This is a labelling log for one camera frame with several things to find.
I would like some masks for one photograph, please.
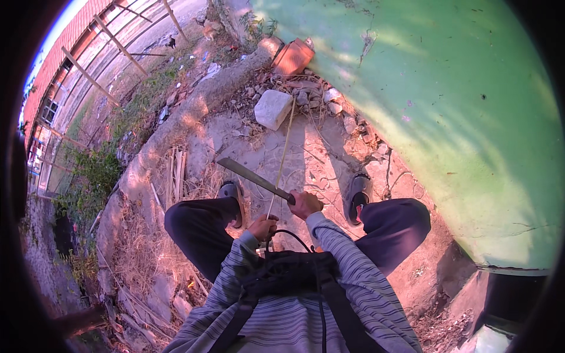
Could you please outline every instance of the sky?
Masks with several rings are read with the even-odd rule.
[[[59,38],[59,36],[61,35],[61,32],[63,32],[65,27],[75,17],[78,11],[87,3],[87,1],[88,0],[71,0],[65,10],[61,13],[61,16],[59,17],[57,22],[55,22],[55,24],[51,28],[51,31],[45,37],[45,40],[38,51],[38,54],[33,62],[35,66],[33,67],[33,70],[31,71],[25,82],[24,92],[27,92],[31,88],[31,79],[37,75],[37,72],[41,67],[41,63],[45,59],[47,53],[49,53],[49,50],[51,50],[51,47],[53,47],[53,44],[55,44],[57,38]]]

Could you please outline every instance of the leg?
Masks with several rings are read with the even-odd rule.
[[[179,202],[165,214],[169,236],[210,282],[216,280],[232,248],[233,238],[225,227],[239,211],[235,198],[224,197]]]
[[[359,219],[367,235],[355,244],[385,276],[416,250],[431,229],[428,210],[415,199],[365,204]]]

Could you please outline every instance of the red tiled roof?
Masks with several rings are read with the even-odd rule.
[[[72,50],[75,43],[94,20],[93,16],[99,15],[110,4],[112,4],[112,0],[89,0],[69,22],[63,32],[61,32],[61,35],[57,38],[55,44],[53,44],[53,47],[45,57],[45,60],[41,64],[41,68],[33,82],[33,85],[37,87],[37,90],[34,93],[29,93],[28,100],[24,106],[24,121],[29,122],[25,131],[26,147],[28,145],[29,136],[31,135],[29,133],[29,129],[32,128],[32,122],[38,114],[38,109],[45,92],[49,88],[49,85],[59,70],[59,67],[65,60],[65,54],[62,52],[61,47],[64,46],[68,50]]]

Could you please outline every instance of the building wall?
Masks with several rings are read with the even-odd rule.
[[[504,2],[250,3],[284,41],[312,38],[310,67],[402,155],[479,266],[551,268],[563,127],[549,75]],[[375,43],[361,63],[364,38]]]

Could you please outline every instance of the striped shirt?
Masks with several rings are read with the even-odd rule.
[[[418,339],[386,277],[334,222],[321,212],[306,220],[321,247],[336,258],[345,289],[367,333],[387,352],[421,352]],[[228,325],[237,309],[239,278],[250,273],[257,260],[259,242],[249,231],[233,241],[221,264],[206,303],[194,308],[165,353],[207,352]],[[348,352],[345,340],[326,303],[328,352]],[[300,297],[262,297],[241,329],[245,337],[228,352],[320,352],[322,326],[316,294]]]

